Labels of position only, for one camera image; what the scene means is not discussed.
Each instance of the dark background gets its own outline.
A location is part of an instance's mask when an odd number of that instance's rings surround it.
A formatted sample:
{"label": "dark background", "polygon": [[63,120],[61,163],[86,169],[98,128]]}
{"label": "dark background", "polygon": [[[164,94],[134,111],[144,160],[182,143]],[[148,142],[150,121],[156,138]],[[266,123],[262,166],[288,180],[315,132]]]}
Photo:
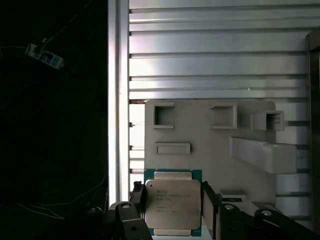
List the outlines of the dark background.
{"label": "dark background", "polygon": [[[0,45],[38,45],[87,2],[1,1]],[[0,239],[32,239],[59,221],[16,203],[72,201],[108,172],[107,5],[93,0],[46,46],[64,58],[62,70],[26,56],[24,49],[2,49]],[[65,217],[91,197],[48,208]],[[102,208],[104,199],[102,190],[93,203]]]}

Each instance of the white cable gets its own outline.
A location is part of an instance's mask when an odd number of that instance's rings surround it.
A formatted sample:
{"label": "white cable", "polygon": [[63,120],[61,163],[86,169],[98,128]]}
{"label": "white cable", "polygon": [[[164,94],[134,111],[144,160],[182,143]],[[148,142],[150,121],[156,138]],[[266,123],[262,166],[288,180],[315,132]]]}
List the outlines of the white cable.
{"label": "white cable", "polygon": [[73,18],[71,18],[70,21],[69,21],[66,25],[64,25],[64,27],[61,28],[55,35],[53,35],[53,36],[50,37],[49,39],[44,38],[44,39],[42,40],[42,42],[44,42],[44,45],[41,47],[41,49],[42,49],[42,50],[45,49],[46,46],[47,46],[47,44],[48,44],[49,42],[51,42],[51,40],[54,39],[56,36],[58,36],[63,30],[65,30],[66,27],[67,27],[70,23],[72,23],[72,22],[76,19],[76,17],[78,17],[78,15],[79,15],[80,13],[82,13],[82,11],[85,10],[85,9],[89,6],[89,4],[90,4],[92,1],[93,1],[93,0],[89,0],[89,1],[87,2],[87,4],[84,5],[84,7],[81,8],[81,9],[73,16]]}
{"label": "white cable", "polygon": [[100,189],[106,189],[106,188],[105,188],[105,187],[100,187],[100,188],[98,188],[98,189],[95,191],[95,193],[93,194],[90,202],[88,202],[88,204],[86,205],[87,207],[88,207],[88,206],[91,204],[91,202],[94,200],[95,196],[97,195],[97,193],[99,192]]}
{"label": "white cable", "polygon": [[45,207],[41,207],[41,206],[36,206],[36,205],[32,205],[30,204],[31,207],[33,208],[37,208],[37,209],[43,209],[43,210],[47,210],[49,211],[50,213],[52,213],[53,215],[59,217],[59,218],[62,218],[62,216],[59,216],[58,214],[56,214],[55,212],[51,211],[49,208],[45,208]]}
{"label": "white cable", "polygon": [[90,193],[91,191],[95,190],[96,188],[100,187],[101,184],[103,184],[105,182],[105,178],[103,178],[103,180],[99,183],[99,185],[89,189],[88,191],[82,193],[81,195],[77,196],[74,200],[72,201],[69,201],[69,202],[60,202],[60,203],[49,203],[49,204],[43,204],[43,203],[36,203],[40,206],[43,206],[43,207],[48,207],[48,206],[60,206],[60,205],[69,205],[69,204],[73,204],[75,201],[77,201],[79,198],[81,198],[82,196]]}
{"label": "white cable", "polygon": [[30,212],[33,212],[33,213],[35,213],[35,214],[40,214],[40,215],[43,215],[43,216],[47,216],[47,217],[50,217],[50,218],[53,218],[53,219],[64,219],[63,217],[61,217],[61,216],[51,216],[51,215],[49,215],[49,214],[46,214],[46,213],[43,213],[43,212],[39,212],[39,211],[35,211],[35,210],[33,210],[33,209],[31,209],[31,208],[28,208],[28,207],[26,207],[26,206],[23,206],[22,204],[19,204],[19,203],[17,203],[17,205],[18,206],[20,206],[20,207],[22,207],[22,208],[24,208],[24,209],[27,209],[27,210],[29,210]]}

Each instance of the electrical connector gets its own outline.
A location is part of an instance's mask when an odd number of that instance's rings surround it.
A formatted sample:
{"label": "electrical connector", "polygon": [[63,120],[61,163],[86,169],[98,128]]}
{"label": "electrical connector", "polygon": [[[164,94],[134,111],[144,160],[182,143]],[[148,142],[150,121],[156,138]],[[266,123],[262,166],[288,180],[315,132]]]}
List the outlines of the electrical connector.
{"label": "electrical connector", "polygon": [[45,49],[40,52],[38,46],[32,43],[26,49],[25,54],[58,70],[64,66],[64,59],[62,57],[55,55]]}

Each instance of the cpu processor chip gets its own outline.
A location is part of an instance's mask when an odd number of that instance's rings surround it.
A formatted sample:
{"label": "cpu processor chip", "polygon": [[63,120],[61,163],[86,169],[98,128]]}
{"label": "cpu processor chip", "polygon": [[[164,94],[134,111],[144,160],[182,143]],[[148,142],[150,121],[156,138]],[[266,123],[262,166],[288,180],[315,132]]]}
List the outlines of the cpu processor chip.
{"label": "cpu processor chip", "polygon": [[191,172],[158,171],[145,187],[148,228],[195,230],[201,226],[201,183],[192,179]]}

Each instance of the silver frame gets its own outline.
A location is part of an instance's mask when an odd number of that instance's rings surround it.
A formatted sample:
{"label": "silver frame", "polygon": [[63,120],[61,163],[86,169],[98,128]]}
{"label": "silver frame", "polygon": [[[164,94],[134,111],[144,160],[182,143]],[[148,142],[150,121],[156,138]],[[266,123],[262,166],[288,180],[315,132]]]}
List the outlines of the silver frame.
{"label": "silver frame", "polygon": [[129,199],[129,0],[108,1],[109,205]]}

